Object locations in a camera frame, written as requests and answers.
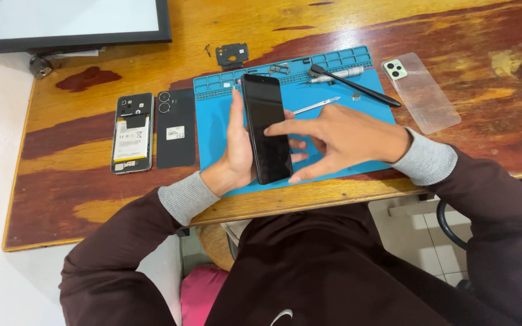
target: black phone back cover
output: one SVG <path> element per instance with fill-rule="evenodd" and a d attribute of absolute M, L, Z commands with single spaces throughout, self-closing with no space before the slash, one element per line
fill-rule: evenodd
<path fill-rule="evenodd" d="M 192 88 L 160 92 L 156 114 L 156 167 L 185 167 L 195 162 L 195 107 Z"/>

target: hand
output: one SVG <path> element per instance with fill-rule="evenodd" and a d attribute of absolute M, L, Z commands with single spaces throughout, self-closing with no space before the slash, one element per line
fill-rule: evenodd
<path fill-rule="evenodd" d="M 285 110 L 285 118 L 294 119 L 295 115 Z M 289 146 L 292 149 L 304 150 L 308 144 L 290 138 Z M 299 162 L 306 158 L 308 158 L 307 152 L 291 154 L 292 162 Z M 252 167 L 253 151 L 249 133 L 243 127 L 243 99 L 239 91 L 233 87 L 233 103 L 231 103 L 227 127 L 227 148 L 220 160 L 201 172 L 201 179 L 217 197 L 220 197 L 255 180 Z"/>
<path fill-rule="evenodd" d="M 287 120 L 265 129 L 265 135 L 309 135 L 324 157 L 295 172 L 290 183 L 332 174 L 353 165 L 378 159 L 397 162 L 410 148 L 406 129 L 377 120 L 338 104 L 328 104 L 316 119 Z"/>

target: wooden desk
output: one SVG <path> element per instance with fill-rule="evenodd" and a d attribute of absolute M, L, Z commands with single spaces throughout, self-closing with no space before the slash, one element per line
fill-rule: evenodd
<path fill-rule="evenodd" d="M 108 163 L 118 97 L 192 87 L 192 78 L 219 72 L 207 44 L 246 42 L 245 67 L 361 44 L 377 67 L 416 52 L 462 116 L 430 138 L 522 177 L 522 1 L 169 0 L 169 10 L 173 43 L 62 59 L 61 69 L 34 81 L 4 250 L 80 241 L 122 205 L 198 170 L 197 160 L 116 176 Z M 378 74 L 386 94 L 398 98 Z M 417 130 L 405 107 L 393 114 Z M 193 224 L 420 192 L 389 169 L 223 198 Z"/>

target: white wall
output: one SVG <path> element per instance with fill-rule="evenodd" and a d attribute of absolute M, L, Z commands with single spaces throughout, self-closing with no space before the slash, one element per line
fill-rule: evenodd
<path fill-rule="evenodd" d="M 3 253 L 5 217 L 33 78 L 25 53 L 0 55 L 0 325 L 64 325 L 59 304 L 63 258 L 73 245 Z M 180 254 L 170 237 L 140 265 L 180 324 Z"/>

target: wrist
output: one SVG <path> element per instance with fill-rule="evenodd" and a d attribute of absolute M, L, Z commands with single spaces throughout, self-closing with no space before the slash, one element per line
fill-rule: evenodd
<path fill-rule="evenodd" d="M 233 178 L 228 176 L 228 168 L 223 159 L 202 171 L 201 179 L 217 197 L 235 189 Z"/>
<path fill-rule="evenodd" d="M 396 163 L 406 155 L 412 144 L 412 135 L 405 128 L 393 125 L 385 143 L 382 144 L 381 161 Z"/>

